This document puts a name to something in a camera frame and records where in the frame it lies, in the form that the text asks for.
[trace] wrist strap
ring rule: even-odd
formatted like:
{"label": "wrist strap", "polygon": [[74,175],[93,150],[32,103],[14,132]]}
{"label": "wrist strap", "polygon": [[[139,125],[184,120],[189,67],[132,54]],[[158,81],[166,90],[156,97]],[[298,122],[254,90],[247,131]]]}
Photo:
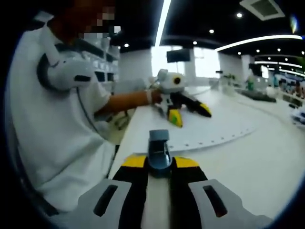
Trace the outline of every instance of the wrist strap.
{"label": "wrist strap", "polygon": [[146,91],[146,96],[147,96],[148,103],[153,104],[153,98],[152,98],[152,91],[151,90]]}

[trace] ceiling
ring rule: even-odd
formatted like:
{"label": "ceiling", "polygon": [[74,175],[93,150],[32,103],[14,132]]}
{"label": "ceiling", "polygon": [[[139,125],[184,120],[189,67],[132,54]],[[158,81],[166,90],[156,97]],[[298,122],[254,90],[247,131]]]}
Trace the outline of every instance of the ceiling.
{"label": "ceiling", "polygon": [[[305,15],[300,0],[276,0],[285,17],[262,21],[239,4],[240,0],[172,0],[161,45],[182,45],[207,48],[218,48],[234,42],[268,35],[292,34],[290,16],[294,15],[299,22],[295,35],[305,34]],[[121,52],[149,48],[154,45],[163,0],[118,1],[116,22],[122,33],[112,40],[122,46]],[[275,39],[252,42],[221,52],[227,54],[257,55],[283,54],[302,56],[305,51],[304,40]]]}

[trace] recessed ceiling light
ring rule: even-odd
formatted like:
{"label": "recessed ceiling light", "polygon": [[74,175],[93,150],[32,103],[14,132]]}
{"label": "recessed ceiling light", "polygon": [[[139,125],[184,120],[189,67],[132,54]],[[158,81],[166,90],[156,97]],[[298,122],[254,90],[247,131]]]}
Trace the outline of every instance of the recessed ceiling light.
{"label": "recessed ceiling light", "polygon": [[215,51],[219,52],[219,51],[222,51],[222,50],[225,50],[225,49],[235,47],[237,45],[247,44],[247,43],[251,43],[251,42],[264,41],[264,40],[271,40],[271,39],[298,39],[298,40],[302,40],[303,38],[301,36],[297,36],[297,35],[272,35],[272,36],[256,37],[256,38],[251,38],[251,39],[244,40],[244,41],[241,41],[241,42],[235,42],[235,43],[232,43],[232,44],[228,44],[228,45],[219,47],[219,48],[215,49]]}

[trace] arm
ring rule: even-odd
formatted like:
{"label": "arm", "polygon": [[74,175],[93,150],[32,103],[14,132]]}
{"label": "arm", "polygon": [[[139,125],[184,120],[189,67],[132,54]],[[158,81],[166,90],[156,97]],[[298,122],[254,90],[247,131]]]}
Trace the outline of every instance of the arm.
{"label": "arm", "polygon": [[[161,93],[159,90],[152,91],[152,102],[161,102]],[[108,103],[99,111],[97,111],[95,115],[127,111],[129,109],[145,105],[149,105],[146,91],[129,94],[115,94],[110,96]]]}

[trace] white t-shirt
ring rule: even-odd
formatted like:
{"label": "white t-shirt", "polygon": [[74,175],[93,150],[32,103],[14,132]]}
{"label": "white t-shirt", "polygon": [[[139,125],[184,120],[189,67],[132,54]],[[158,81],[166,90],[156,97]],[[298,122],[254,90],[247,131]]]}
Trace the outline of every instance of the white t-shirt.
{"label": "white t-shirt", "polygon": [[[40,32],[25,32],[15,51],[9,75],[11,115],[32,185],[51,205],[65,212],[75,209],[78,198],[106,176],[114,145],[91,127],[76,89],[62,96],[40,85],[36,74],[44,54]],[[110,96],[97,78],[81,88],[80,95],[92,120]]]}

